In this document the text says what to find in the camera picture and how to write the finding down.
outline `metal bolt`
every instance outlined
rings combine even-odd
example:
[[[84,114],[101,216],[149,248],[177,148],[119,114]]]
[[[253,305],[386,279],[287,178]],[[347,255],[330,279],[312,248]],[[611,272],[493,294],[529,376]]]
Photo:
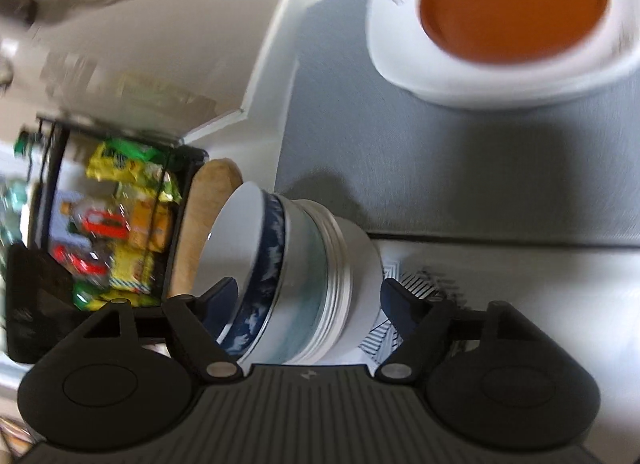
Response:
[[[236,366],[226,361],[216,361],[207,365],[207,374],[212,378],[230,378],[236,374]]]
[[[383,366],[380,372],[382,372],[382,375],[386,378],[393,380],[406,379],[413,373],[410,366],[402,363],[389,363]]]

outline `snack package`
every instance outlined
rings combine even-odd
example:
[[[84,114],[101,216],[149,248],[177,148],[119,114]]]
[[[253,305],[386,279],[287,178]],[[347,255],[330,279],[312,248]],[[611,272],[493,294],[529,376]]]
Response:
[[[129,237],[129,223],[123,206],[112,200],[85,197],[76,202],[63,202],[60,213],[71,216],[78,232],[95,238]]]
[[[127,244],[114,244],[109,287],[149,294],[153,269],[154,256],[152,253],[147,253],[145,256],[143,250],[137,250]]]
[[[148,294],[138,294],[126,290],[103,289],[88,282],[76,282],[73,290],[73,301],[80,310],[96,311],[111,300],[125,298],[133,307],[152,307],[160,304],[160,300]]]
[[[49,226],[49,238],[54,242],[75,246],[84,250],[91,249],[91,240],[81,235],[69,215],[64,215],[60,208],[63,202],[71,205],[82,200],[84,195],[77,191],[59,190],[56,192],[51,209],[51,224]]]
[[[90,250],[55,243],[50,254],[76,278],[82,278],[99,287],[105,286],[109,281],[110,250],[102,242],[97,242]]]
[[[158,186],[161,184],[160,202],[180,203],[182,199],[175,176],[167,171],[162,177],[162,166],[139,158],[129,157],[130,152],[122,148],[121,142],[101,143],[89,160],[86,176],[97,180],[113,180],[123,184],[133,184],[140,188],[148,197],[155,198]],[[140,146],[135,142],[129,145]]]
[[[151,215],[154,212],[153,200],[138,200],[133,206],[129,218],[129,245],[132,248],[145,250],[148,247],[151,251],[161,253],[169,243],[173,216],[167,204],[159,202],[153,217],[153,228]]]
[[[152,162],[164,166],[170,171],[180,170],[184,167],[184,161],[166,152],[161,152],[152,146],[140,144],[127,139],[109,139],[106,141],[108,148],[113,148],[119,154],[123,154],[133,160]]]

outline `wooden cutting board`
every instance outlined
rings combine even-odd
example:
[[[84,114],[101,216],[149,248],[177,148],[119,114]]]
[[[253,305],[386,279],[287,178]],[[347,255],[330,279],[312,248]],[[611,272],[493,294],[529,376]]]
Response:
[[[229,159],[211,160],[194,176],[182,220],[168,298],[191,292],[200,254],[213,222],[241,184],[242,174]]]

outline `white container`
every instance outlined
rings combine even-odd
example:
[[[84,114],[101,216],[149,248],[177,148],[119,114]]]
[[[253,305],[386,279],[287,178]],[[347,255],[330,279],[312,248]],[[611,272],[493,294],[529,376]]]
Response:
[[[583,42],[548,60],[499,66],[440,49],[418,17],[420,0],[369,0],[367,46],[390,83],[451,107],[488,109],[549,104],[613,83],[640,64],[640,0],[609,0]]]

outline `yellow snack package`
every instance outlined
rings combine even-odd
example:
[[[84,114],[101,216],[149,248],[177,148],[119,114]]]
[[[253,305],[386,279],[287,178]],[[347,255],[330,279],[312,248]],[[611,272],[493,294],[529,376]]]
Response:
[[[179,204],[182,197],[175,176],[165,171],[162,177],[162,171],[159,164],[124,154],[122,149],[112,146],[111,142],[102,142],[89,159],[85,175],[96,180],[113,180],[133,185],[151,198],[156,197],[160,187],[160,202]]]
[[[136,201],[129,216],[129,245],[132,248],[145,250],[148,243],[151,251],[162,253],[169,243],[173,216],[167,204],[158,203],[153,218],[153,229],[149,235],[153,211],[153,200]]]
[[[119,290],[151,293],[154,256],[127,244],[113,244],[109,286]]]
[[[88,178],[96,180],[135,184],[144,169],[144,162],[120,154],[102,142],[89,159],[85,173]]]
[[[126,290],[110,289],[107,292],[100,295],[100,299],[105,302],[110,302],[116,298],[125,298],[131,302],[132,307],[153,307],[160,305],[160,300],[148,294],[139,294],[136,292],[129,292]]]

